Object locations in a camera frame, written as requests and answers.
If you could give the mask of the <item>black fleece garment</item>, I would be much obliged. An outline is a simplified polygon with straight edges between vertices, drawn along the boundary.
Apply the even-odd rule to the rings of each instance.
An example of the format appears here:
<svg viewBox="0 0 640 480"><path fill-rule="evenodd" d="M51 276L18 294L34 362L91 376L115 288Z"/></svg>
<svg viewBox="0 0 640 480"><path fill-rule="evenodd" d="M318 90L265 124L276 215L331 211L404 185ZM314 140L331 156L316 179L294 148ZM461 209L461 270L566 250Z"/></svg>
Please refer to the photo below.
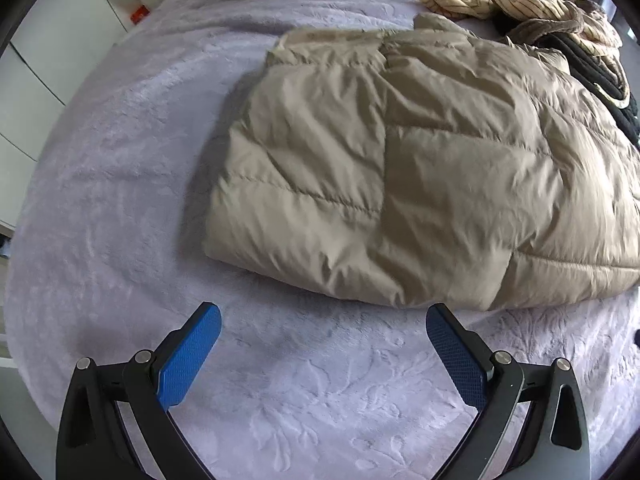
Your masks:
<svg viewBox="0 0 640 480"><path fill-rule="evenodd" d="M619 62L597 56L575 38L585 30L585 13L570 9L566 20L529 18L519 22L506 12L498 11L492 18L497 32L514 44L557 50L565 56L570 74L596 96L608 109L616 125L634 148L639 148L638 104Z"/></svg>

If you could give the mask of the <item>lavender embossed bed blanket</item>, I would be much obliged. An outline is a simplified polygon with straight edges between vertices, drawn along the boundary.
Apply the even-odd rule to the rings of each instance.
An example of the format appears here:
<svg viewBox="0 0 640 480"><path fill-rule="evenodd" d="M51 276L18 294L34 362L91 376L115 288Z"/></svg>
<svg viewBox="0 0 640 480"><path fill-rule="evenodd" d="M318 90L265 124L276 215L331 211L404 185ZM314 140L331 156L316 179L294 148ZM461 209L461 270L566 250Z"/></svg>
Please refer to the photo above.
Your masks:
<svg viewBox="0 0 640 480"><path fill-rule="evenodd" d="M172 414L218 479L428 479L472 422L421 310L343 302L204 254L227 132L297 27L409 28L416 0L166 0L44 146L4 318L50 430L78 359L125 361L204 301L222 333Z"/></svg>

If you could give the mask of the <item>cream striped fuzzy garment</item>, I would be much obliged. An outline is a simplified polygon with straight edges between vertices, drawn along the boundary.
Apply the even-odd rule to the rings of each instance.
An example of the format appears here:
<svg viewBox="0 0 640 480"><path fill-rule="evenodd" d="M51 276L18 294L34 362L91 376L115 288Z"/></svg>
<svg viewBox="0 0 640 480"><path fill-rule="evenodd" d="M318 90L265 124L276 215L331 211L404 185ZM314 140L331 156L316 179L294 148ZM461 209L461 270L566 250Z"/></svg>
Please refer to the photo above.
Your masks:
<svg viewBox="0 0 640 480"><path fill-rule="evenodd" d="M464 18L487 20L497 12L516 21L514 41L533 44L537 39L565 32L578 47L594 58L605 76L613 78L608 87L596 88L618 108L630 104L631 91L620 62L623 40L600 6L591 0L419 0L428 10L457 21Z"/></svg>

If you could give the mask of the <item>beige puffer jacket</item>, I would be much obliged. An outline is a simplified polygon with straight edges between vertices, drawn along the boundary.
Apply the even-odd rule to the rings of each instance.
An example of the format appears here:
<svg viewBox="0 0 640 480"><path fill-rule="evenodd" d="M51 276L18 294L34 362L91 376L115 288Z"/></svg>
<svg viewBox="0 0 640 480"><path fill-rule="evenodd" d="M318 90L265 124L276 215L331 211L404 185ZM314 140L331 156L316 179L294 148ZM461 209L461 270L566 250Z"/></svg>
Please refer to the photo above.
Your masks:
<svg viewBox="0 0 640 480"><path fill-rule="evenodd" d="M298 28L230 127L204 249L386 307L608 298L639 283L639 154L559 53L437 14Z"/></svg>

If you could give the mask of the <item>white wardrobe cabinet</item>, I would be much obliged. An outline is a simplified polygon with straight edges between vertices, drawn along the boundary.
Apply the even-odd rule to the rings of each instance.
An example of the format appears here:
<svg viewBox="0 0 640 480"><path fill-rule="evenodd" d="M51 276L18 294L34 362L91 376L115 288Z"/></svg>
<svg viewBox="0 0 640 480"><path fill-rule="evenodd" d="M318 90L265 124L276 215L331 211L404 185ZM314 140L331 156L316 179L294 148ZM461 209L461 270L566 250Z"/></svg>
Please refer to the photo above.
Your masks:
<svg viewBox="0 0 640 480"><path fill-rule="evenodd" d="M64 107L131 28L114 0L37 0L1 55L1 227L13 231Z"/></svg>

